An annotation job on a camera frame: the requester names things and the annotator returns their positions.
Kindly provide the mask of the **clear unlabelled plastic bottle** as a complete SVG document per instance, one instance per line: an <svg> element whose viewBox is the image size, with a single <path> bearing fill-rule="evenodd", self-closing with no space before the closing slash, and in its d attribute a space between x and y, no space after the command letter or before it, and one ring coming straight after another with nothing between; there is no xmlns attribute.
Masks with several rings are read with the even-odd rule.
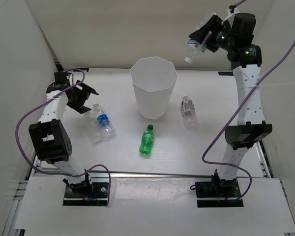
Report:
<svg viewBox="0 0 295 236"><path fill-rule="evenodd" d="M101 131L98 127L97 121L91 111L84 113L84 119L86 121L86 130L88 137L93 145L97 145L102 141Z"/></svg>

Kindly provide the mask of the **clear bottle green blue label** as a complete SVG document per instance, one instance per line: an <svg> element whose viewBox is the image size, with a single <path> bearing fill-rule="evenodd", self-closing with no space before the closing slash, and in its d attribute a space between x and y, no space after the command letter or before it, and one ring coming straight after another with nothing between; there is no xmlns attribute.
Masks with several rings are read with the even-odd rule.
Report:
<svg viewBox="0 0 295 236"><path fill-rule="evenodd" d="M209 11L205 14L205 16L202 18L200 23L195 28L195 31L199 30L201 27L203 27L212 17L213 12ZM205 49L202 49L202 44L199 44L198 42L192 40L189 38L187 42L187 54L185 57L185 61L189 64L192 64L196 59L198 59L202 53L205 51Z"/></svg>

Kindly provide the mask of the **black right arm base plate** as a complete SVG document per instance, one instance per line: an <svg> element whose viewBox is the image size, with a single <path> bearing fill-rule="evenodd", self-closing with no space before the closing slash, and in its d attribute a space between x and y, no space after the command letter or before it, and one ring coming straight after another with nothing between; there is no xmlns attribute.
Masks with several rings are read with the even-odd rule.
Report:
<svg viewBox="0 0 295 236"><path fill-rule="evenodd" d="M196 191L198 208L244 207L237 179L197 181L190 189Z"/></svg>

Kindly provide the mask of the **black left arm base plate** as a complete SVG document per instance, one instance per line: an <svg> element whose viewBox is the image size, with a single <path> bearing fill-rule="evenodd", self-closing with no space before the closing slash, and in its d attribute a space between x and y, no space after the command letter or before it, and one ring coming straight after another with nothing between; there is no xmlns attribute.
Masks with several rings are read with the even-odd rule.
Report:
<svg viewBox="0 0 295 236"><path fill-rule="evenodd" d="M92 187L90 191L85 194L74 192L67 180L64 179L66 187L63 195L63 206L77 206L77 207L107 207L110 197L110 178L109 177L93 177Z"/></svg>

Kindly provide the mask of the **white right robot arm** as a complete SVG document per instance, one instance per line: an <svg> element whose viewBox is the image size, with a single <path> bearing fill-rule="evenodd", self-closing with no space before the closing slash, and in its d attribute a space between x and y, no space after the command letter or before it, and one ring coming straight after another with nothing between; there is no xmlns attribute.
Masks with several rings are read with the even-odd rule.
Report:
<svg viewBox="0 0 295 236"><path fill-rule="evenodd" d="M247 151L272 132L272 125L266 123L257 87L262 51L252 43L255 24L255 15L237 13L232 24L212 15L204 26L209 33L206 48L212 52L219 48L227 51L236 80L239 107L237 124L227 125L225 129L227 147L222 163L212 176L211 191L218 197L234 187L237 170Z"/></svg>

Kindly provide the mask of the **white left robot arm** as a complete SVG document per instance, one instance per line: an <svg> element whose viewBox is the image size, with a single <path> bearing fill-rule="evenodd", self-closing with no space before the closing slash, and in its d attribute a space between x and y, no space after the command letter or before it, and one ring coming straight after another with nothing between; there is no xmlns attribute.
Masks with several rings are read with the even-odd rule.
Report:
<svg viewBox="0 0 295 236"><path fill-rule="evenodd" d="M78 80L71 83L71 70L54 73L54 82L47 87L47 101L37 123L29 126L29 134L39 160L60 170L65 184L82 197L94 194L94 186L87 170L81 168L72 155L69 136L61 122L66 106L85 115L89 123L103 130L106 136L114 133L108 116L98 104L93 109L84 106L91 94L97 94L92 87Z"/></svg>

